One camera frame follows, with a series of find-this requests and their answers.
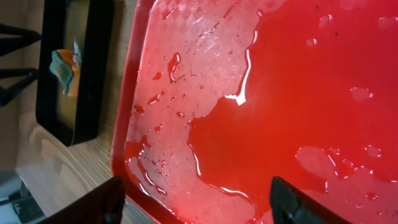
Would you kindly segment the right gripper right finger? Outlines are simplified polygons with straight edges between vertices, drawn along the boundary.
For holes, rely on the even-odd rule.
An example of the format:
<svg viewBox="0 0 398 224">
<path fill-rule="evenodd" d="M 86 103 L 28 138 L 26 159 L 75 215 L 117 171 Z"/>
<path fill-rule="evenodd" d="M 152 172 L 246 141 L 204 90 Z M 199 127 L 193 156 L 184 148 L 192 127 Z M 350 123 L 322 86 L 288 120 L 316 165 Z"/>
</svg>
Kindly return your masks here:
<svg viewBox="0 0 398 224">
<path fill-rule="evenodd" d="M 272 178 L 269 202 L 275 224 L 349 223 L 278 176 Z"/>
</svg>

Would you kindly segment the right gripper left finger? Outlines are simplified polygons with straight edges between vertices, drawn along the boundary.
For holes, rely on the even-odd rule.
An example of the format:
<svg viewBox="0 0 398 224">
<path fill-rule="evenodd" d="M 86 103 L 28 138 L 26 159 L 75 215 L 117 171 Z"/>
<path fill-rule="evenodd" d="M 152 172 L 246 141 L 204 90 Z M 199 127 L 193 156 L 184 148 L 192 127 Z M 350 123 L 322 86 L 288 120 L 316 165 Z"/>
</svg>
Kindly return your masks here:
<svg viewBox="0 0 398 224">
<path fill-rule="evenodd" d="M 121 223 L 125 189 L 120 177 L 112 177 L 41 224 Z"/>
</svg>

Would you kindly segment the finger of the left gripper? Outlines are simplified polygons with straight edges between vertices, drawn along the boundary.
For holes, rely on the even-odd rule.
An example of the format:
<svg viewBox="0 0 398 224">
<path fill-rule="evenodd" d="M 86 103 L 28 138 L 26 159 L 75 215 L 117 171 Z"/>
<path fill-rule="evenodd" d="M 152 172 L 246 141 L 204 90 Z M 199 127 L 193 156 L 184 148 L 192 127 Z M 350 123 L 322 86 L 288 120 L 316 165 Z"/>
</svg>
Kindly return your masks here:
<svg viewBox="0 0 398 224">
<path fill-rule="evenodd" d="M 1 69 L 1 79 L 24 77 L 9 88 L 1 87 L 1 106 L 6 106 L 17 97 L 22 90 L 39 78 L 39 70 L 36 68 L 10 68 Z"/>
<path fill-rule="evenodd" d="M 22 29 L 1 24 L 1 34 L 14 35 L 15 37 L 1 37 L 1 56 L 21 49 L 41 40 L 41 35 L 28 29 Z"/>
</svg>

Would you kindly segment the green orange sponge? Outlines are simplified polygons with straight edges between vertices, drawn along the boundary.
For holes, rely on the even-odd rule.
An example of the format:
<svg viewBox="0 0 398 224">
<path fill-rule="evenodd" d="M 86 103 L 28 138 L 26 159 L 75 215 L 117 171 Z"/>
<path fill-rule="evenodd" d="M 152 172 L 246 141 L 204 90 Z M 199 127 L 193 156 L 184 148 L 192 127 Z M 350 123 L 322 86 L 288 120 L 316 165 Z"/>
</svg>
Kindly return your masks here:
<svg viewBox="0 0 398 224">
<path fill-rule="evenodd" d="M 54 50 L 49 69 L 63 86 L 64 95 L 78 96 L 81 70 L 79 64 L 74 61 L 74 54 L 71 50 Z"/>
</svg>

